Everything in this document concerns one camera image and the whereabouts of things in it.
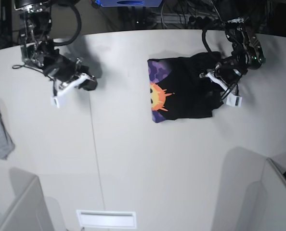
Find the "cable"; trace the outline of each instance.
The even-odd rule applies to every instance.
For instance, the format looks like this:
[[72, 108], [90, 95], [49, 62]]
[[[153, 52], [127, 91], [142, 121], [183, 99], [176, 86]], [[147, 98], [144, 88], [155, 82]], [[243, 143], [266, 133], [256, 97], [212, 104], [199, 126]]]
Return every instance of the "cable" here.
[[72, 11], [75, 13], [76, 15], [76, 19], [77, 19], [77, 30], [74, 33], [73, 37], [65, 42], [54, 42], [54, 46], [59, 47], [59, 46], [66, 46], [71, 44], [74, 40], [76, 40], [76, 38], [78, 37], [78, 35], [80, 34], [81, 28], [82, 28], [82, 21], [81, 21], [81, 17], [80, 17], [80, 13], [77, 10], [77, 8], [75, 7], [75, 5], [71, 2], [69, 2], [68, 0], [59, 0], [59, 2], [64, 3], [66, 6], [68, 6], [70, 9], [72, 9]]
[[182, 4], [181, 4], [181, 1], [180, 0], [177, 0], [177, 2], [179, 3], [179, 5], [181, 6], [181, 10], [182, 10], [182, 14], [183, 14], [183, 18], [184, 18], [184, 20], [185, 20], [185, 29], [187, 29], [188, 28], [188, 25], [187, 25], [187, 20], [186, 20], [186, 15], [185, 15], [185, 12], [183, 11], [183, 6], [182, 6]]
[[[15, 65], [12, 66], [12, 69], [13, 69], [13, 70], [17, 70], [17, 69], [20, 69], [20, 68], [22, 68], [22, 67], [25, 67], [25, 68], [27, 68], [27, 69], [31, 69], [31, 70], [34, 70], [34, 71], [37, 71], [37, 72], [43, 74], [43, 72], [41, 72], [40, 70], [37, 70], [37, 69], [35, 69], [35, 68], [33, 68], [33, 67], [30, 67], [30, 66], [27, 66], [26, 64], [24, 64], [24, 65], [15, 64]], [[53, 81], [53, 80], [54, 80], [54, 79], [53, 79], [52, 77], [50, 77], [50, 76], [46, 76], [46, 77], [48, 77], [48, 78], [50, 79], [50, 81]]]
[[161, 24], [162, 24], [162, 26], [165, 26], [165, 28], [167, 29], [168, 28], [168, 26], [165, 24], [165, 22], [164, 22], [164, 19], [163, 19], [163, 8], [164, 8], [164, 5], [165, 5], [165, 0], [163, 0], [163, 3], [162, 3], [162, 6], [161, 6]]
[[[74, 1], [73, 1], [73, 4], [76, 5], [79, 1], [80, 1], [80, 0], [74, 0]], [[59, 6], [63, 6], [63, 7], [66, 7], [66, 6], [67, 6], [67, 5], [62, 4], [62, 3], [58, 3], [58, 5], [59, 5]]]
[[218, 59], [216, 56], [213, 55], [207, 41], [206, 41], [206, 32], [208, 29], [210, 29], [214, 24], [217, 24], [219, 23], [219, 20], [215, 20], [215, 21], [212, 21], [210, 22], [206, 27], [203, 28], [203, 31], [202, 31], [202, 41], [203, 41], [203, 44], [204, 44], [204, 47], [206, 48], [207, 52], [210, 54], [210, 56], [216, 60], [217, 62], [220, 62], [221, 59]]
[[178, 27], [178, 26], [176, 26], [176, 25], [174, 25], [174, 24], [169, 24], [169, 26], [173, 26], [173, 27], [176, 27], [177, 29], [182, 29], [182, 28], [180, 28], [180, 27]]
[[228, 97], [228, 95], [233, 91], [233, 89], [234, 89], [235, 87], [236, 87], [236, 96], [238, 96], [238, 94], [239, 94], [238, 82], [239, 82], [239, 80], [241, 79], [242, 76], [243, 76], [243, 75], [239, 76], [238, 79], [237, 79], [234, 83], [232, 83], [232, 84], [228, 87], [228, 89], [222, 94], [222, 96], [221, 96], [221, 101], [225, 100], [225, 98]]

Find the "vent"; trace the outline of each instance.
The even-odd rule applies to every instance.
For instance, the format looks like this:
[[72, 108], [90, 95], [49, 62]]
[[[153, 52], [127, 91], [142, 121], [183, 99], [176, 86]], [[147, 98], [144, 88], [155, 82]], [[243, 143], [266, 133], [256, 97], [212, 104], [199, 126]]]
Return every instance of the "vent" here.
[[136, 229], [135, 212], [77, 210], [81, 227], [103, 229]]

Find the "black equipment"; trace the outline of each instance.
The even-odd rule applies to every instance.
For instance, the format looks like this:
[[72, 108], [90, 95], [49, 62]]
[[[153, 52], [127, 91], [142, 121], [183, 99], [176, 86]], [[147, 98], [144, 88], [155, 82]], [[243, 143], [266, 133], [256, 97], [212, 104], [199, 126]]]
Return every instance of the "black equipment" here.
[[[69, 7], [76, 15], [77, 30], [73, 37], [65, 42], [54, 42], [50, 38], [52, 26], [52, 5], [59, 4]], [[73, 2], [70, 0], [15, 0], [15, 9], [21, 10], [20, 46], [22, 61], [29, 67], [42, 70], [45, 76], [53, 81], [53, 99], [59, 106], [59, 97], [65, 95], [72, 88], [94, 90], [97, 80], [89, 74], [89, 68], [81, 65], [79, 58], [76, 62], [59, 53], [58, 46], [69, 45], [79, 35], [81, 17]], [[56, 80], [61, 83], [55, 86]]]
[[[253, 2], [247, 4], [247, 0], [210, 0], [219, 19], [208, 24], [202, 33], [202, 40], [209, 54], [218, 62], [216, 67], [208, 74], [201, 77], [209, 77], [212, 81], [220, 82], [225, 90], [223, 100], [228, 97], [237, 86], [240, 78], [247, 73], [248, 69], [258, 69], [265, 63], [265, 57], [249, 21], [248, 12]], [[206, 41], [206, 32], [215, 26], [222, 26], [227, 39], [232, 43], [232, 55], [227, 58], [214, 57]], [[240, 102], [237, 95], [232, 95], [232, 106], [238, 106]]]

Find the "white tabletop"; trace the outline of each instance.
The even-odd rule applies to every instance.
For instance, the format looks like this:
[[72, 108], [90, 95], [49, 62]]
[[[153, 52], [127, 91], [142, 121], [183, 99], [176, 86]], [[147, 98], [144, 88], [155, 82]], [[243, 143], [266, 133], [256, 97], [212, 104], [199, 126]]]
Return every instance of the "white tabletop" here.
[[[223, 32], [207, 39], [212, 50], [232, 50]], [[78, 229], [75, 209], [105, 208], [136, 211], [139, 230], [234, 230], [263, 157], [286, 152], [286, 38], [259, 39], [267, 63], [242, 78], [241, 108], [160, 124], [152, 121], [147, 60], [205, 51], [201, 31], [85, 36], [69, 50], [92, 55], [103, 74], [97, 90], [72, 92], [61, 110], [51, 107], [44, 77], [11, 69], [19, 49], [2, 50], [0, 101], [16, 144], [7, 162], [40, 175], [69, 229]]]

